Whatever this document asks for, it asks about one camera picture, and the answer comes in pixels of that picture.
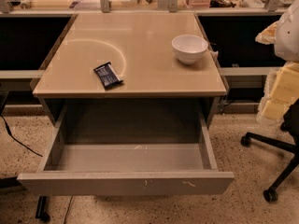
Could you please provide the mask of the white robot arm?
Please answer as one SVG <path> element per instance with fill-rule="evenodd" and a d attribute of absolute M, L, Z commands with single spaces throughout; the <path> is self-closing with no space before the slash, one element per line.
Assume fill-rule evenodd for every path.
<path fill-rule="evenodd" d="M 280 120 L 299 98 L 299 0 L 295 0 L 280 19 L 262 32 L 255 41 L 274 45 L 275 55 L 285 61 L 274 82 L 267 81 L 260 114 L 265 119 Z"/>

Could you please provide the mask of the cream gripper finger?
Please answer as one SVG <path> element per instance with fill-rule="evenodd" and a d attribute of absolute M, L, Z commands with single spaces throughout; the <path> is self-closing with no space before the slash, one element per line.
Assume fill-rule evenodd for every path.
<path fill-rule="evenodd" d="M 276 21 L 273 22 L 271 25 L 257 34 L 255 41 L 264 45 L 274 44 L 277 26 L 278 23 Z"/>
<path fill-rule="evenodd" d="M 258 121 L 279 121 L 299 98 L 299 63 L 272 68 L 266 77 Z"/>

